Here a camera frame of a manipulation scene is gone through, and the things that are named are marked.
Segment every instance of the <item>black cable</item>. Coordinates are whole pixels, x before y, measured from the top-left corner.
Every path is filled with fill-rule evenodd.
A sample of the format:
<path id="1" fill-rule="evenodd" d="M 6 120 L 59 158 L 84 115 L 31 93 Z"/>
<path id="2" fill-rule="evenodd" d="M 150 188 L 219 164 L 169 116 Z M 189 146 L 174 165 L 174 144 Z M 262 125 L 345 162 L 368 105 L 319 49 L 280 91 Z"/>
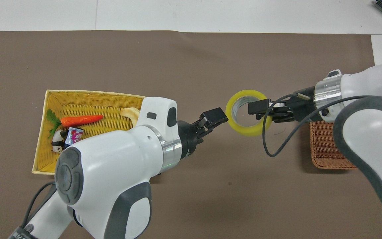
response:
<path id="1" fill-rule="evenodd" d="M 273 109 L 273 106 L 280 102 L 281 100 L 285 99 L 285 98 L 288 98 L 288 97 L 293 97 L 293 96 L 297 96 L 297 94 L 288 94 L 286 96 L 283 96 L 281 98 L 279 98 L 278 100 L 274 101 L 272 103 L 272 105 L 267 109 L 266 111 L 266 114 L 265 115 L 269 115 L 269 112 Z M 266 119 L 267 117 L 264 117 L 263 118 L 263 127 L 262 127 L 262 141 L 263 141 L 263 147 L 265 149 L 265 152 L 267 155 L 271 156 L 271 157 L 275 157 L 277 156 L 281 151 L 282 149 L 285 147 L 285 145 L 288 143 L 288 141 L 291 139 L 291 137 L 293 137 L 293 135 L 295 134 L 295 132 L 300 128 L 302 127 L 303 124 L 305 124 L 310 118 L 312 118 L 314 115 L 316 115 L 318 112 L 322 111 L 323 109 L 327 109 L 328 107 L 330 106 L 333 106 L 335 104 L 338 104 L 338 103 L 341 103 L 341 102 L 344 102 L 344 101 L 348 101 L 348 100 L 356 100 L 356 99 L 360 99 L 360 98 L 364 98 L 364 97 L 367 97 L 369 95 L 361 95 L 361 96 L 352 96 L 352 97 L 347 97 L 347 98 L 344 98 L 344 99 L 340 99 L 340 100 L 336 100 L 336 101 L 333 101 L 331 103 L 328 103 L 322 107 L 320 107 L 319 109 L 316 109 L 314 111 L 312 111 L 312 113 L 310 113 L 309 115 L 307 115 L 305 118 L 302 119 L 302 121 L 300 121 L 300 123 L 293 129 L 293 131 L 291 131 L 291 133 L 288 135 L 288 137 L 285 139 L 285 141 L 282 143 L 282 145 L 279 147 L 279 149 L 275 152 L 275 153 L 270 153 L 267 146 L 266 146 L 266 139 L 265 139 L 265 127 L 266 127 Z"/>
<path id="2" fill-rule="evenodd" d="M 55 184 L 55 183 L 56 183 L 55 181 L 46 183 L 44 186 L 42 186 L 42 187 L 38 190 L 38 192 L 36 192 L 35 196 L 33 197 L 32 201 L 30 202 L 29 207 L 28 207 L 28 209 L 27 209 L 27 211 L 26 211 L 26 215 L 25 215 L 25 217 L 24 217 L 24 219 L 23 219 L 21 228 L 25 228 L 25 227 L 26 227 L 26 224 L 27 224 L 27 222 L 28 222 L 29 215 L 30 215 L 31 210 L 32 210 L 32 207 L 33 207 L 33 204 L 35 203 L 35 200 L 36 200 L 36 198 L 39 196 L 39 194 L 40 194 L 46 187 L 48 187 L 49 185 L 53 185 L 53 184 Z"/>

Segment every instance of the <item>silver metal ring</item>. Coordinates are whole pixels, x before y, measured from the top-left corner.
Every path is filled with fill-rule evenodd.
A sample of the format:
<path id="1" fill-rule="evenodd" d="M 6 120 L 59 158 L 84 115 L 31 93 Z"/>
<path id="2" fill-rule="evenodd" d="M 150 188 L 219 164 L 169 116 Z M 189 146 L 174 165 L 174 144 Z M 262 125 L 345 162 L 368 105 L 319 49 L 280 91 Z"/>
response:
<path id="1" fill-rule="evenodd" d="M 163 139 L 162 135 L 155 127 L 148 124 L 144 124 L 144 126 L 148 127 L 156 134 L 160 144 L 162 145 L 163 165 L 159 174 L 176 166 L 182 155 L 182 144 L 179 136 L 174 141 L 167 142 Z"/>
<path id="2" fill-rule="evenodd" d="M 335 77 L 321 80 L 316 84 L 313 101 L 317 109 L 336 100 L 341 100 L 340 83 L 341 77 Z M 344 104 L 341 102 L 328 107 L 327 115 L 323 116 L 321 112 L 319 112 L 319 115 L 324 121 L 333 122 L 342 109 L 344 109 Z"/>

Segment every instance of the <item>banana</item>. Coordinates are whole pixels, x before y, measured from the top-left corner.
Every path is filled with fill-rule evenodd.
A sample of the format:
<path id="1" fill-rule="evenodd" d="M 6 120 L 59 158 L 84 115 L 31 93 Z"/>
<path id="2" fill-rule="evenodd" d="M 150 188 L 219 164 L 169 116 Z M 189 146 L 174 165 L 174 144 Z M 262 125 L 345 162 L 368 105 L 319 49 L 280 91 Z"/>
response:
<path id="1" fill-rule="evenodd" d="M 132 121 L 132 127 L 135 127 L 139 117 L 139 110 L 135 107 L 125 108 L 120 111 L 120 115 L 130 118 Z"/>

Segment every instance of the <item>yellow woven basket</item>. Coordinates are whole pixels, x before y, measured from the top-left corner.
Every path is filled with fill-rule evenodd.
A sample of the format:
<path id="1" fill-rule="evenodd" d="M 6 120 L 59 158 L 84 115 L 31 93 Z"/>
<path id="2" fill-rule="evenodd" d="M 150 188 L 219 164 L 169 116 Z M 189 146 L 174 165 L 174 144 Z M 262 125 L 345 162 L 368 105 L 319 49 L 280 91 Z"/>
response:
<path id="1" fill-rule="evenodd" d="M 82 139 L 85 139 L 114 130 L 132 128 L 132 122 L 129 118 L 120 116 L 120 110 L 129 107 L 141 109 L 144 98 L 139 95 L 103 91 L 47 90 L 32 173 L 54 175 L 57 159 L 60 155 L 51 151 L 53 149 L 51 146 L 52 137 L 48 137 L 53 125 L 45 118 L 48 109 L 51 109 L 58 118 L 104 115 L 100 121 L 79 126 L 85 131 L 82 136 Z"/>

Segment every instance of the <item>wicker basket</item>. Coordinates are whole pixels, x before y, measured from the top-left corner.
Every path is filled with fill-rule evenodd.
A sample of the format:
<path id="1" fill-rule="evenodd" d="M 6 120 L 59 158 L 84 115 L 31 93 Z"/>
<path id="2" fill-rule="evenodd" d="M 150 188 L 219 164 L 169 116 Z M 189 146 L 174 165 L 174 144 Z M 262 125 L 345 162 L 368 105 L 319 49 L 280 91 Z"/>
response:
<path id="1" fill-rule="evenodd" d="M 338 151 L 332 136 L 333 123 L 310 123 L 310 151 L 312 162 L 323 169 L 356 169 L 344 155 Z"/>
<path id="2" fill-rule="evenodd" d="M 58 118 L 104 115 L 100 121 L 80 126 L 85 130 L 82 136 L 82 139 L 85 139 L 114 130 L 132 128 L 130 119 L 120 116 L 120 110 L 129 107 L 141 109 L 143 99 L 143 96 L 113 92 L 47 90 L 32 173 L 54 175 L 59 157 L 59 153 L 51 151 L 52 138 L 48 138 L 49 131 L 53 128 L 52 123 L 45 118 L 48 109 L 51 109 Z"/>

